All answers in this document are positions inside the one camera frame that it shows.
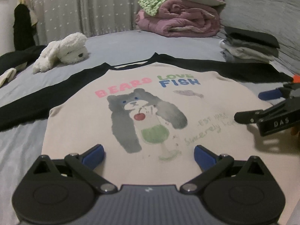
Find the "cream and black sweatshirt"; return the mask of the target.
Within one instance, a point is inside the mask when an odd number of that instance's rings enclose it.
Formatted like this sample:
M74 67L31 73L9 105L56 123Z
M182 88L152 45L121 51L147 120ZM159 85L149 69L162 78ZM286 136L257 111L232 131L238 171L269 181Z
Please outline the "cream and black sweatshirt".
M188 62L150 62L78 72L1 107L1 130L46 119L42 153L62 158L102 144L97 173L116 185L180 185L199 172L196 145L238 158L259 155L284 189L299 182L299 151L287 131L261 137L239 111L270 107L249 83Z

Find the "orange object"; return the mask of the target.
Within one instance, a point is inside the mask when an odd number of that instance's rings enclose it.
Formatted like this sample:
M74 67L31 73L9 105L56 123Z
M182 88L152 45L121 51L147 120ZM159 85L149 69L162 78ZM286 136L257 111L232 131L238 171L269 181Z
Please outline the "orange object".
M293 76L293 83L300 83L300 76L299 75L294 75Z

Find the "black folded garment on stack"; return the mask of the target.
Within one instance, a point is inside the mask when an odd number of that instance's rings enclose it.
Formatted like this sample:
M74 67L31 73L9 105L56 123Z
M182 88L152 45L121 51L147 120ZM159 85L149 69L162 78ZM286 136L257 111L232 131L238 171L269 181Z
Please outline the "black folded garment on stack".
M224 27L224 29L226 34L233 39L257 43L271 48L280 48L277 38L271 34L229 26Z

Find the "white folded garment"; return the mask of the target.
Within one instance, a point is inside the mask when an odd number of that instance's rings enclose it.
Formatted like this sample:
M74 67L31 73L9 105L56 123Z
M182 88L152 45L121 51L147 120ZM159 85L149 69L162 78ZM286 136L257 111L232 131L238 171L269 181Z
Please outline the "white folded garment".
M262 62L273 61L275 57L273 55L267 55L262 52L250 49L247 47L236 47L225 43L225 40L219 42L220 48L227 50L232 56L240 59L255 59Z

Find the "grey folded knit garment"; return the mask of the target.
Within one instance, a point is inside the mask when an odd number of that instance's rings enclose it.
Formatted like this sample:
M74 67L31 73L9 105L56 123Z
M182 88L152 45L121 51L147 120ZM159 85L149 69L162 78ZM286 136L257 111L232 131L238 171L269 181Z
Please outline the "grey folded knit garment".
M233 63L269 63L269 60L259 60L259 59L242 59L235 57L230 54L228 50L221 51L222 56L224 57L226 62L233 62Z

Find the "dark grey folded garment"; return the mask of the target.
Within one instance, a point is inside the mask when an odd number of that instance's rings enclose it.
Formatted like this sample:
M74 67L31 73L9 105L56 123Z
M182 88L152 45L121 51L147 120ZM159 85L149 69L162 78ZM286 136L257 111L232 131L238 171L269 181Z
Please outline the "dark grey folded garment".
M258 43L243 41L243 40L234 39L234 38L231 38L231 37L227 37L224 40L224 43L226 45L230 45L230 46L234 46L234 47L250 48L250 49L256 50L258 52L261 52L263 54L272 55L274 57L279 56L279 51L278 51L277 48L269 47L269 46L266 46L266 45L261 45L261 44L258 44Z

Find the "grey blanket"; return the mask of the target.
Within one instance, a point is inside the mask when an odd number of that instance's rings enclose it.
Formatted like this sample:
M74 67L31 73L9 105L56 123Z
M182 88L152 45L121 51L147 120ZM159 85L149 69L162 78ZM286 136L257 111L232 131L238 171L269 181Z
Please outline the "grey blanket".
M299 73L299 0L225 0L223 26L264 32L277 38L279 62Z

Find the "white plush dog toy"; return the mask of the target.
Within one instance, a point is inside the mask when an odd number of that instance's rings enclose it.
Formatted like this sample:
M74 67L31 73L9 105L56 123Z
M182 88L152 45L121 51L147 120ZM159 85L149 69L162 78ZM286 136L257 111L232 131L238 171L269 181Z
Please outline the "white plush dog toy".
M33 63L33 74L47 72L57 63L72 65L85 60L89 55L86 42L87 37L80 32L50 42Z

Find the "black and white garment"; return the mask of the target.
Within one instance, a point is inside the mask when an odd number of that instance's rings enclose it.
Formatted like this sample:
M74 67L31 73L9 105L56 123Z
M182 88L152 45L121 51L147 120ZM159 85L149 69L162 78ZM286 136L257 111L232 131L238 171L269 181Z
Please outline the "black and white garment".
M45 45L29 47L26 50L8 52L1 56L1 87L11 82L15 75L33 64Z

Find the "pink folded quilt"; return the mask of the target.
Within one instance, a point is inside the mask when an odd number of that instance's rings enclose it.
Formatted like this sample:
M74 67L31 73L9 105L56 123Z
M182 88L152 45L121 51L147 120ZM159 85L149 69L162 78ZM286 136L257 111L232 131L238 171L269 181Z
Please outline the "pink folded quilt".
M167 0L156 15L140 10L136 16L140 30L165 37L213 37L220 30L220 18L215 9L187 0Z

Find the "black hanging coat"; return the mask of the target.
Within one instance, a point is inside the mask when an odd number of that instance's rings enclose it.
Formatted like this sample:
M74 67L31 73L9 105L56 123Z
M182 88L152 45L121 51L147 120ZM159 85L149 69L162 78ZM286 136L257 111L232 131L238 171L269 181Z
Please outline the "black hanging coat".
M35 45L29 9L19 4L14 10L13 40L16 51L23 51Z

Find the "grey dotted curtain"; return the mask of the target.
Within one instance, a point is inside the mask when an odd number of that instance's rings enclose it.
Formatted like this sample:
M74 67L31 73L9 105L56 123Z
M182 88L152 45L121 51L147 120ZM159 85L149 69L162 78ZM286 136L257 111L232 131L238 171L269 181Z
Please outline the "grey dotted curtain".
M47 44L69 34L87 37L135 29L139 0L28 0L37 16L37 40Z

